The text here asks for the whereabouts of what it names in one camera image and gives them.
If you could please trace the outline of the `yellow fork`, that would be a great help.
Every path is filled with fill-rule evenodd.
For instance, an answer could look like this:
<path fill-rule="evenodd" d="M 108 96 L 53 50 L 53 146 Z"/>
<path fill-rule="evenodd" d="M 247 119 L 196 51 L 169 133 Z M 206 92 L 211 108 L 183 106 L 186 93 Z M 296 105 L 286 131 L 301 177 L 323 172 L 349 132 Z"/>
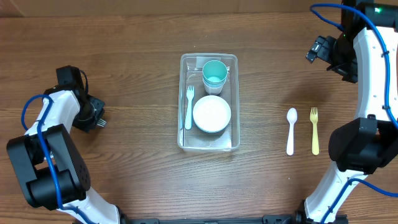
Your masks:
<path fill-rule="evenodd" d="M 318 141 L 318 109 L 317 107 L 312 107 L 310 111 L 310 121 L 312 123 L 312 153 L 313 155 L 319 155 L 320 147 Z"/>

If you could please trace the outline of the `white spoon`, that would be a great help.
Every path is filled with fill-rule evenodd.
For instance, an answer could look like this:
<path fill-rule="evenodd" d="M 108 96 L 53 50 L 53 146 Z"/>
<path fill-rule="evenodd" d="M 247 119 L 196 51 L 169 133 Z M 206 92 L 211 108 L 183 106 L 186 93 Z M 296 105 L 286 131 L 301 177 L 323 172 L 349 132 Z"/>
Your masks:
<path fill-rule="evenodd" d="M 287 139 L 286 153 L 288 156 L 294 154 L 294 125 L 297 121 L 297 110 L 295 108 L 290 108 L 287 112 L 287 121 L 289 123 L 289 133 Z"/>

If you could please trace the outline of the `pale blue fork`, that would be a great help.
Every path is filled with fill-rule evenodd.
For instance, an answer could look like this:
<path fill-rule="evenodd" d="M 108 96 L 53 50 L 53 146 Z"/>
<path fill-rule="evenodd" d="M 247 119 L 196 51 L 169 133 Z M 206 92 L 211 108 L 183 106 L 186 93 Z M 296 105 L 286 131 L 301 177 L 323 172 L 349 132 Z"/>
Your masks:
<path fill-rule="evenodd" d="M 97 125 L 104 128 L 106 126 L 106 121 L 100 118 L 97 122 Z"/>
<path fill-rule="evenodd" d="M 194 96 L 195 96 L 195 87 L 193 85 L 189 85 L 186 92 L 188 104 L 185 116 L 185 129 L 192 128 L 192 101 L 194 99 Z"/>

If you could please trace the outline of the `light blue bowl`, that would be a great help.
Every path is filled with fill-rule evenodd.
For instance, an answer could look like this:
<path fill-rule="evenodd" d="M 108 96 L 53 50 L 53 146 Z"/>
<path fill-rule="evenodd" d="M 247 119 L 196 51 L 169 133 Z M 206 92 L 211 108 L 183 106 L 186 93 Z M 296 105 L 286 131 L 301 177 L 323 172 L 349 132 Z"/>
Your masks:
<path fill-rule="evenodd" d="M 198 127 L 198 128 L 200 130 L 206 132 L 206 133 L 218 133 L 218 132 L 224 131 L 226 127 L 223 127 L 223 128 L 212 128 L 212 127 L 210 127 L 210 129 L 209 128 L 203 128 L 203 127 Z"/>

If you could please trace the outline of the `white bowl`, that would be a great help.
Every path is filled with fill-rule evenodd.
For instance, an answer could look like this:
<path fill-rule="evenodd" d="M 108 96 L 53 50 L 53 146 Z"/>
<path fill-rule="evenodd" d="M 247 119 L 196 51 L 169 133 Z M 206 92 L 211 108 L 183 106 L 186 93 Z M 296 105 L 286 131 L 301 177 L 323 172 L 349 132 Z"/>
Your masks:
<path fill-rule="evenodd" d="M 193 107 L 193 120 L 197 127 L 223 128 L 231 119 L 231 108 L 223 98 L 208 95 L 200 98 Z"/>

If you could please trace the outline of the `pink cup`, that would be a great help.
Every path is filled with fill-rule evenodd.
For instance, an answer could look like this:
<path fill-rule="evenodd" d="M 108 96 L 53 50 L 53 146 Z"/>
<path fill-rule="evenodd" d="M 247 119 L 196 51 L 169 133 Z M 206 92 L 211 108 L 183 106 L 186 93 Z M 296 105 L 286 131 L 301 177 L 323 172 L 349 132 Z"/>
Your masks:
<path fill-rule="evenodd" d="M 205 86 L 205 91 L 209 95 L 219 95 L 221 93 L 222 89 L 223 89 L 222 86 L 219 86 L 219 87 Z"/>

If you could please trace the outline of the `blue cup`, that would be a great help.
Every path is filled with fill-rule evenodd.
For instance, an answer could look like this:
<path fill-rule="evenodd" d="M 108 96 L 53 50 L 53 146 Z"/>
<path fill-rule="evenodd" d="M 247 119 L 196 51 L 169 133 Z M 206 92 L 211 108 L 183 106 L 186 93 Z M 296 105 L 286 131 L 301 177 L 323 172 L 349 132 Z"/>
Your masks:
<path fill-rule="evenodd" d="M 207 80 L 203 80 L 204 85 L 208 86 L 209 88 L 222 88 L 223 85 L 226 83 L 226 80 L 217 83 L 209 83 Z"/>

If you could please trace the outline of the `green cup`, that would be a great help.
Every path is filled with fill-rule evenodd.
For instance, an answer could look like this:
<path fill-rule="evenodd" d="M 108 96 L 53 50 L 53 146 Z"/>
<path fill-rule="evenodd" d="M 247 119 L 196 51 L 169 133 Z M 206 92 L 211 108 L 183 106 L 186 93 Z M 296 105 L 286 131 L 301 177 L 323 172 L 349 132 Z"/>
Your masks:
<path fill-rule="evenodd" d="M 207 83 L 219 85 L 226 80 L 228 75 L 227 66 L 219 60 L 210 60 L 203 66 L 203 76 Z"/>

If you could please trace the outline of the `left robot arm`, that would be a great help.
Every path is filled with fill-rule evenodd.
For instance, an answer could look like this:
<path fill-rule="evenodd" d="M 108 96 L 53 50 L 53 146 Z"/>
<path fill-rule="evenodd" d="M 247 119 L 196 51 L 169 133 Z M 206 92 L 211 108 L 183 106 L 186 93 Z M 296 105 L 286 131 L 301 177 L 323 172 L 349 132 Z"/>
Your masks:
<path fill-rule="evenodd" d="M 77 98 L 71 90 L 38 95 L 43 108 L 24 135 L 9 140 L 7 153 L 22 193 L 32 207 L 58 210 L 81 223 L 129 223 L 121 209 L 103 199 L 91 186 L 88 168 L 70 136 L 77 115 L 87 106 L 94 115 L 85 131 L 104 126 L 104 102 Z"/>

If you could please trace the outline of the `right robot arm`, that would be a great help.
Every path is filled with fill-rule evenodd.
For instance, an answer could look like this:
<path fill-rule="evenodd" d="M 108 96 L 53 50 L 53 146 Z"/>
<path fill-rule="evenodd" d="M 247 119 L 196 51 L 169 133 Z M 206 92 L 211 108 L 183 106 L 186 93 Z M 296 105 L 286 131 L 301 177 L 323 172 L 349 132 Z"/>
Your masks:
<path fill-rule="evenodd" d="M 296 223 L 347 223 L 338 209 L 349 194 L 397 156 L 397 7 L 351 0 L 337 8 L 340 36 L 318 37 L 306 58 L 357 84 L 358 104 L 354 119 L 332 132 L 330 165 Z"/>

